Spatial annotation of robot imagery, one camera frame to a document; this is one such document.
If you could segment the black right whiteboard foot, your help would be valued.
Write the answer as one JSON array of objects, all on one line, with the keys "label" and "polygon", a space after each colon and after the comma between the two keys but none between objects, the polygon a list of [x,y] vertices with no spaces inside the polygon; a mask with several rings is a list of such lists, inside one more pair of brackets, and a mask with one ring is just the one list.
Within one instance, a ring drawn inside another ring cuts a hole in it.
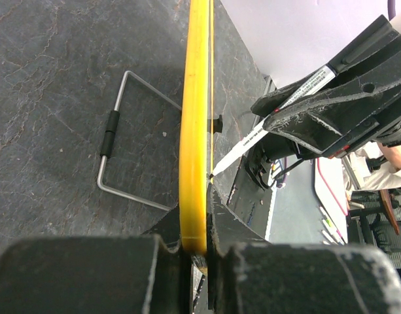
[{"label": "black right whiteboard foot", "polygon": [[221,114],[218,116],[218,118],[213,119],[212,129],[213,129],[213,133],[222,133],[223,118],[222,118]]}]

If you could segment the yellow framed whiteboard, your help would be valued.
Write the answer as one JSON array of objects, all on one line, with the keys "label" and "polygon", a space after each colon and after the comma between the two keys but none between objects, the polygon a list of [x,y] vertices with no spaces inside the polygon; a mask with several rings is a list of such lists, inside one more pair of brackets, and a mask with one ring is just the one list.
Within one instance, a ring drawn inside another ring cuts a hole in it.
[{"label": "yellow framed whiteboard", "polygon": [[179,143],[181,244],[207,274],[207,133],[211,70],[212,1],[191,1]]}]

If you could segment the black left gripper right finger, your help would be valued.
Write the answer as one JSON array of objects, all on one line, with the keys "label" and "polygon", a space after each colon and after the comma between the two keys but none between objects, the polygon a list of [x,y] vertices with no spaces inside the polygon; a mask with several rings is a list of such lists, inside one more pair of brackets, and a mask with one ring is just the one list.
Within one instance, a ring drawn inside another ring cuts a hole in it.
[{"label": "black left gripper right finger", "polygon": [[274,245],[209,185],[208,306],[215,313],[401,313],[401,280],[367,245]]}]

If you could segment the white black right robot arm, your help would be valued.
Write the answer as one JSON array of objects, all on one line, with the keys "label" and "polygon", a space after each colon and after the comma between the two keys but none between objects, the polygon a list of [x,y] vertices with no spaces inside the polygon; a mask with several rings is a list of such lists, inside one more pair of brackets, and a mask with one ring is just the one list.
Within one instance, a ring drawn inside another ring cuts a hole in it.
[{"label": "white black right robot arm", "polygon": [[343,158],[401,145],[401,14],[378,17],[326,65],[258,99],[267,161]]}]

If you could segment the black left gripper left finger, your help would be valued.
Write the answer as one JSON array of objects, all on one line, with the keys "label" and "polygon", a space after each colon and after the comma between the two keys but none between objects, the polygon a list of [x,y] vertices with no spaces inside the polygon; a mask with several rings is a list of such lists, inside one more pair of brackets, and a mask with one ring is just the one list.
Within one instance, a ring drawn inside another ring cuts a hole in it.
[{"label": "black left gripper left finger", "polygon": [[179,213],[128,237],[40,237],[0,257],[0,313],[182,313]]}]

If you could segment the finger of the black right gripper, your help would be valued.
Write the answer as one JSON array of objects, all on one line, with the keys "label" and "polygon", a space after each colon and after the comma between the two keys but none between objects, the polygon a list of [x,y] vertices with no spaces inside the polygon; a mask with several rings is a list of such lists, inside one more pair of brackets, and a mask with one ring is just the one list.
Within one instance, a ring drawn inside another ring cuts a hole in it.
[{"label": "finger of the black right gripper", "polygon": [[[303,83],[311,78],[313,73],[308,76],[301,78],[300,80],[293,82],[287,86],[277,89],[269,94],[266,94],[258,98],[251,107],[251,112],[255,115],[269,115],[282,103],[284,103]],[[305,96],[293,103],[293,107],[297,107],[297,103],[302,105],[302,103],[312,102],[318,99],[321,94],[325,91],[334,87],[334,79],[327,83],[320,91],[314,95]]]},{"label": "finger of the black right gripper", "polygon": [[349,95],[297,103],[275,114],[264,137],[266,154],[348,154],[375,141],[380,97],[375,84],[357,86]]}]

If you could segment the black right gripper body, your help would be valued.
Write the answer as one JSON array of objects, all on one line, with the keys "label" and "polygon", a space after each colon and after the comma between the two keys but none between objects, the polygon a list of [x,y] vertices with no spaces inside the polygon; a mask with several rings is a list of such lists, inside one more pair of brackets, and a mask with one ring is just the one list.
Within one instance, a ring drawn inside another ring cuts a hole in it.
[{"label": "black right gripper body", "polygon": [[342,157],[368,141],[401,145],[401,32],[380,16],[370,37],[349,44],[344,71],[324,95],[324,156]]}]

